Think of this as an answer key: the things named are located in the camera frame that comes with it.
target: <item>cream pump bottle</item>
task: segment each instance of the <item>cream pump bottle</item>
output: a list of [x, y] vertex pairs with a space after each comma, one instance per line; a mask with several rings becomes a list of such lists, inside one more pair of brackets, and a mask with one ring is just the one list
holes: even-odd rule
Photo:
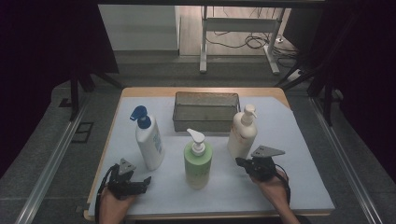
[[147, 109], [142, 105], [134, 109], [130, 119], [137, 120], [136, 141], [147, 168], [150, 171], [157, 169], [164, 156], [157, 120], [154, 116], [148, 115]]
[[212, 162], [212, 146], [205, 142], [205, 136], [193, 129], [188, 129], [193, 141], [184, 148], [184, 166], [187, 183], [193, 189], [203, 188], [209, 181]]
[[227, 148], [231, 156], [246, 159], [257, 135], [257, 128], [254, 123], [257, 118], [256, 107], [245, 105], [244, 112], [239, 112], [233, 116], [233, 126], [228, 138]]

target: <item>blue pump cap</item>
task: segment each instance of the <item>blue pump cap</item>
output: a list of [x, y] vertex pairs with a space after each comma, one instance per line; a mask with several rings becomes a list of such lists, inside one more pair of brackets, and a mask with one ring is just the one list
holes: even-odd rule
[[149, 119], [148, 111], [143, 105], [139, 105], [134, 109], [130, 119], [137, 120], [137, 125], [141, 129], [147, 129], [149, 126], [151, 126], [151, 120]]

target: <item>hand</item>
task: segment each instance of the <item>hand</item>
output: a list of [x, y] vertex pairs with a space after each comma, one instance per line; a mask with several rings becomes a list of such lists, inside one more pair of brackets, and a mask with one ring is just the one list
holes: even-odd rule
[[131, 204], [136, 199], [136, 196], [128, 196], [124, 200], [118, 200], [105, 187], [101, 195], [101, 204], [99, 212], [100, 224], [119, 224], [125, 217]]
[[[277, 170], [277, 172], [280, 175], [282, 175], [283, 178], [289, 181], [285, 173], [279, 170]], [[300, 223], [300, 221], [293, 214], [293, 212], [289, 207], [288, 197], [285, 187], [283, 186], [283, 183], [279, 178], [274, 176], [270, 180], [262, 181], [262, 182], [254, 178], [253, 176], [251, 176], [250, 178], [254, 183], [256, 183], [259, 186], [260, 190], [262, 191], [262, 194], [274, 206], [274, 208], [279, 213], [279, 216], [284, 224]]]

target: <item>transparent storage box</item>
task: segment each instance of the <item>transparent storage box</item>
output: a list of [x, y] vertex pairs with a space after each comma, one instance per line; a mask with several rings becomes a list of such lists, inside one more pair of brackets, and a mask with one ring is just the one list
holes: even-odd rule
[[237, 93], [176, 93], [173, 121], [176, 132], [191, 128], [198, 132], [228, 133], [233, 116], [240, 112]]

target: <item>plastic container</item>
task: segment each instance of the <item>plastic container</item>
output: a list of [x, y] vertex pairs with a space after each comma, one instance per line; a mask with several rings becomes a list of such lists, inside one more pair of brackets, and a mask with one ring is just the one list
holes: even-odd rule
[[228, 133], [240, 112], [237, 93], [178, 91], [173, 121], [175, 132]]
[[150, 171], [157, 169], [164, 157], [157, 120], [142, 105], [136, 107], [130, 119], [137, 120], [135, 136], [146, 166]]
[[238, 157], [246, 159], [248, 156], [257, 135], [254, 118], [257, 118], [254, 105], [246, 105], [244, 112], [239, 112], [233, 117], [227, 148], [234, 160]]
[[184, 148], [184, 165], [187, 183], [193, 189], [203, 188], [209, 181], [213, 149], [205, 142], [205, 136], [188, 129], [193, 141]]

